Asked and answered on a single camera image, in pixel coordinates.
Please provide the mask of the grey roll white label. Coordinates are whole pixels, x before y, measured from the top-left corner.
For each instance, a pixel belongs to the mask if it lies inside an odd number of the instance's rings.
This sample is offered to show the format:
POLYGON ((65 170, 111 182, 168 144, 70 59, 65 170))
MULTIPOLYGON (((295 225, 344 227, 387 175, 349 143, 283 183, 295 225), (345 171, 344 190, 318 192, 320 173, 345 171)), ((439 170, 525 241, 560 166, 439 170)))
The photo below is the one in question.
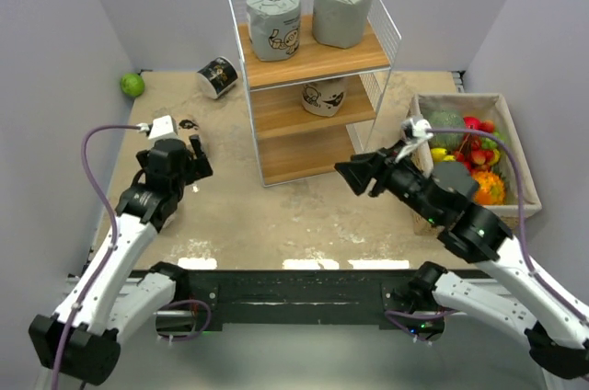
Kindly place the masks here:
POLYGON ((362 41, 373 0, 314 0, 312 32, 323 45, 349 49, 362 41))

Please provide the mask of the grey roll cartoon print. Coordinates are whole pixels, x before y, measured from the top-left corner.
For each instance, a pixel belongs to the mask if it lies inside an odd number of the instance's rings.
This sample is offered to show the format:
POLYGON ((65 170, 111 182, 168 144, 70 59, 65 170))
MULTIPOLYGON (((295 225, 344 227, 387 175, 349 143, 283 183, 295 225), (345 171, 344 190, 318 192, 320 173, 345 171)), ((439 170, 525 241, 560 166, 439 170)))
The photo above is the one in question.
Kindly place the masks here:
POLYGON ((246 0, 251 48, 263 62, 291 58, 299 48, 300 0, 246 0))

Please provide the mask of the brown roll sheep logo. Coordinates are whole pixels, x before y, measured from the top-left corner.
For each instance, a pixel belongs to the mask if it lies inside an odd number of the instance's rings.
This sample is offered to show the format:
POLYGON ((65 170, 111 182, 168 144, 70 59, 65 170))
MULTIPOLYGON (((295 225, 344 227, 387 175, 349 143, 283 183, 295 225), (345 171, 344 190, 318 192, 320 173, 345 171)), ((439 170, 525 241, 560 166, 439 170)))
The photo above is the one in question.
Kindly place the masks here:
POLYGON ((205 154, 208 154, 208 140, 195 118, 187 117, 178 122, 178 136, 192 152, 194 152, 194 149, 191 144, 191 137, 196 136, 200 143, 200 149, 205 154))

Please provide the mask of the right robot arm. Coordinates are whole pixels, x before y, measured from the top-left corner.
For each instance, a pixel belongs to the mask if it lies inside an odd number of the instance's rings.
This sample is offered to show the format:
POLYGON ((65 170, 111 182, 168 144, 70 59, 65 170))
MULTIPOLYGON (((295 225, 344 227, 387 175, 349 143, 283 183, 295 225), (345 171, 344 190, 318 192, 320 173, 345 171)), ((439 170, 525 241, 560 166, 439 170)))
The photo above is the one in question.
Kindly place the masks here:
POLYGON ((437 238, 449 252, 513 297, 503 299, 428 264, 427 278, 410 286, 416 307, 429 310, 440 304, 475 317, 522 341, 547 372, 567 380, 587 377, 587 304, 534 261, 503 220, 472 200, 478 184, 462 164, 443 162, 424 175, 390 148, 355 155, 335 169, 355 194, 377 197, 387 191, 440 227, 437 238))

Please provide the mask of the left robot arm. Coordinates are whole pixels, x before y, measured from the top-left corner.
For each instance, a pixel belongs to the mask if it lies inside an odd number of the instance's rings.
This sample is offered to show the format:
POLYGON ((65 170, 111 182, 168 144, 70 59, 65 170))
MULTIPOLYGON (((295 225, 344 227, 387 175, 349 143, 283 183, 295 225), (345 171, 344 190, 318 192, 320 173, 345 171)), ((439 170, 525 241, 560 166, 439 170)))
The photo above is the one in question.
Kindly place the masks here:
POLYGON ((82 277, 51 315, 36 315, 29 337, 41 366, 82 385, 101 385, 121 356, 122 344, 158 310, 199 308, 188 272, 158 262, 125 295, 120 292, 137 259, 176 212, 186 187, 213 174, 198 135, 165 138, 136 156, 140 170, 120 196, 111 228, 82 277))

